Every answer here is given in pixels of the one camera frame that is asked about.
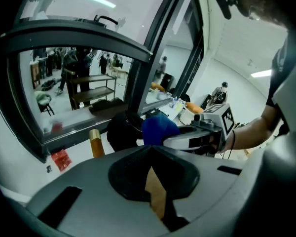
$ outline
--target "cable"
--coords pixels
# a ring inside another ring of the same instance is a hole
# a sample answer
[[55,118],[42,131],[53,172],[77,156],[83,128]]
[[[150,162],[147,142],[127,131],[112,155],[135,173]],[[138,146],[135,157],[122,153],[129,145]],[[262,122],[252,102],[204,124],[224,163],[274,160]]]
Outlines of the cable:
[[233,132],[233,142],[232,142],[232,147],[231,147],[231,150],[230,150],[230,153],[229,153],[229,156],[228,156],[227,160],[229,160],[229,157],[231,155],[231,151],[233,149],[233,146],[235,145],[235,140],[236,140],[235,132],[234,131],[232,131],[232,132]]

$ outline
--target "shoe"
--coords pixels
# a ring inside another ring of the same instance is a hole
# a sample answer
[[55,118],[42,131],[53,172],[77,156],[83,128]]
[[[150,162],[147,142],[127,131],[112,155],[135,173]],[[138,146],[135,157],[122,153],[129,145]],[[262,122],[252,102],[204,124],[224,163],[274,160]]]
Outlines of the shoe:
[[61,88],[57,88],[56,91],[55,91],[55,93],[57,95],[59,95],[59,94],[63,93],[63,90]]

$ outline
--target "person's arm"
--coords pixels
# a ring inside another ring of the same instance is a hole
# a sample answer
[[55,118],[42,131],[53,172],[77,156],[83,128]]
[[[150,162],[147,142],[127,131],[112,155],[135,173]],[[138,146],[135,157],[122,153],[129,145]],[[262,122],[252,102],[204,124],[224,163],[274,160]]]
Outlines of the person's arm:
[[[266,105],[261,117],[256,118],[244,127],[234,129],[235,144],[233,149],[254,148],[266,141],[278,125],[280,116],[276,108]],[[230,150],[234,135],[228,137],[222,152]]]

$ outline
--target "forearm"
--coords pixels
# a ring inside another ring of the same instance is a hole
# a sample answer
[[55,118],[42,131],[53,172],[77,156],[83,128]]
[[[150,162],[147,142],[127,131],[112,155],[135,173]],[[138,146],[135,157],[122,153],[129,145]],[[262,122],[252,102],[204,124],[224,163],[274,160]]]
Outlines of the forearm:
[[234,132],[235,144],[233,149],[254,148],[272,135],[272,131],[268,130],[262,117],[256,118],[244,127],[236,128]]

